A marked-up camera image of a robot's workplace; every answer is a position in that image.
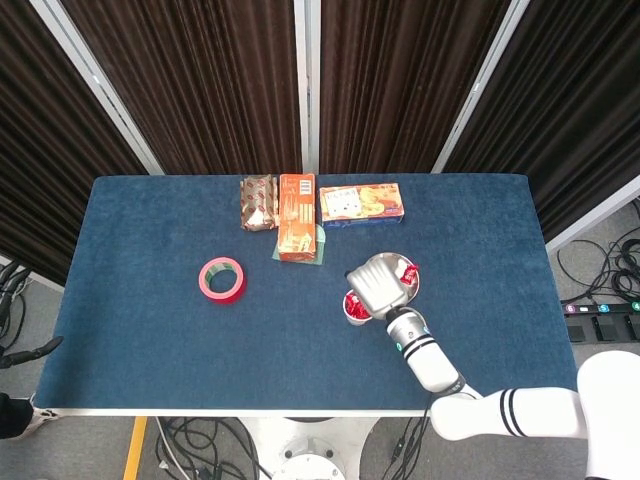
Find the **curtain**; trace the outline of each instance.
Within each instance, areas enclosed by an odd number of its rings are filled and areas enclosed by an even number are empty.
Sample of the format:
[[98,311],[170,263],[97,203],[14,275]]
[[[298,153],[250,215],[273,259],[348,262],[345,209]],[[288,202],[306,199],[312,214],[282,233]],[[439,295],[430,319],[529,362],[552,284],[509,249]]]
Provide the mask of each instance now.
[[508,5],[322,2],[320,171],[430,171]]
[[31,5],[0,24],[0,252],[64,284],[93,180],[146,172]]
[[532,0],[446,171],[528,175],[547,240],[639,175],[639,6]]
[[291,1],[62,3],[166,173],[301,170]]

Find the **snack box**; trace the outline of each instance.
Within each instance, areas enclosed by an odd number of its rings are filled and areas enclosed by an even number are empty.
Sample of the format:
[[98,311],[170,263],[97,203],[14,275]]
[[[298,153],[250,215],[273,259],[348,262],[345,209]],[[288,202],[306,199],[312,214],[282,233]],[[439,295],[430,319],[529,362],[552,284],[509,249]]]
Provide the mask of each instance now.
[[327,228],[399,223],[404,217],[397,183],[322,187],[320,205]]
[[316,256],[316,195],[313,174],[280,175],[280,260],[299,262]]

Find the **tape roll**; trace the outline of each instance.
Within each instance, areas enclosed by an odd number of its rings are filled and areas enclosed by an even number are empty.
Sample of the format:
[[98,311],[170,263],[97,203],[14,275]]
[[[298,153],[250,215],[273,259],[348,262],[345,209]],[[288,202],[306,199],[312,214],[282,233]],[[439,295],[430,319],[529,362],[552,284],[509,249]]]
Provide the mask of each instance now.
[[[231,270],[236,274],[236,283],[226,292],[216,292],[211,290],[211,279],[223,270]],[[200,290],[212,302],[233,303],[242,296],[247,286],[242,267],[233,258],[217,257],[207,262],[198,277]]]

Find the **orange snack box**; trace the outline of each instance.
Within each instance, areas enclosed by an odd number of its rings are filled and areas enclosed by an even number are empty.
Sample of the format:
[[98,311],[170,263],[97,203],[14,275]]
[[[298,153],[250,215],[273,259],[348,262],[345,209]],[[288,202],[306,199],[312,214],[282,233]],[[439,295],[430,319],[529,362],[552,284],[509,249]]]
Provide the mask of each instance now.
[[316,256],[316,181],[312,173],[280,175],[280,260],[299,262]]

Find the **shoe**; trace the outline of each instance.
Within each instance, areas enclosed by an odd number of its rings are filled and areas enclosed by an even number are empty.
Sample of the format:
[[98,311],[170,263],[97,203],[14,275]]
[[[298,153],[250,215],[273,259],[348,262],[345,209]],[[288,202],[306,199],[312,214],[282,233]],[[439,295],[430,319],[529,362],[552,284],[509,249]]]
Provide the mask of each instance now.
[[24,429],[24,432],[22,432],[17,437],[13,437],[11,440],[20,440],[22,438],[28,437],[45,423],[58,420],[61,417],[61,415],[55,413],[53,410],[34,407],[33,406],[34,395],[31,395],[31,398],[29,399],[29,403],[31,403],[31,406],[33,407],[33,416],[31,417],[31,422],[29,422],[29,425],[27,425],[27,428]]

